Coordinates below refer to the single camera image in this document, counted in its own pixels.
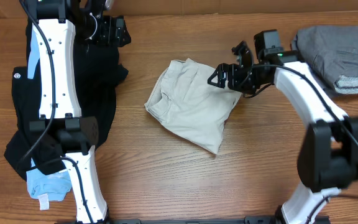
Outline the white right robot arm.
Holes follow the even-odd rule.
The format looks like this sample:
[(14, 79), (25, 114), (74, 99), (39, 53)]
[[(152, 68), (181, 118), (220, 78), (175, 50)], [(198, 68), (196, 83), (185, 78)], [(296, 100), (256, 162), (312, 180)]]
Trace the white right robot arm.
[(286, 51), (277, 30), (254, 35), (257, 54), (245, 42), (232, 48), (236, 64), (218, 65), (208, 84), (249, 98), (275, 86), (290, 101), (306, 134), (297, 160), (300, 183), (274, 215), (245, 223), (329, 223), (318, 213), (330, 199), (358, 180), (358, 118), (338, 107), (314, 80), (299, 52)]

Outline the beige cotton shorts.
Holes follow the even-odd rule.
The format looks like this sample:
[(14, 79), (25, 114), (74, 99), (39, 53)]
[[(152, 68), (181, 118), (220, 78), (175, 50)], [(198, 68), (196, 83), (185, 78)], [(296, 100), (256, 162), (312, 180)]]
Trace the beige cotton shorts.
[(159, 76), (148, 111), (164, 128), (205, 150), (217, 154), (224, 123), (241, 93), (207, 83), (214, 68), (188, 58), (172, 60)]

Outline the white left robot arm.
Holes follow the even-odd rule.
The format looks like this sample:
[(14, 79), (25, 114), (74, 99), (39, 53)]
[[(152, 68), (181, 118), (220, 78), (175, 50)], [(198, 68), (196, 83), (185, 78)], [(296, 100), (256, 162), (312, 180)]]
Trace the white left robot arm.
[(113, 1), (21, 1), (32, 22), (40, 53), (41, 96), (39, 116), (29, 129), (38, 136), (15, 169), (45, 142), (63, 162), (76, 200), (76, 223), (112, 223), (99, 186), (95, 162), (98, 124), (83, 117), (76, 94), (73, 48), (75, 38), (87, 44), (123, 47), (131, 42), (123, 16), (105, 16)]

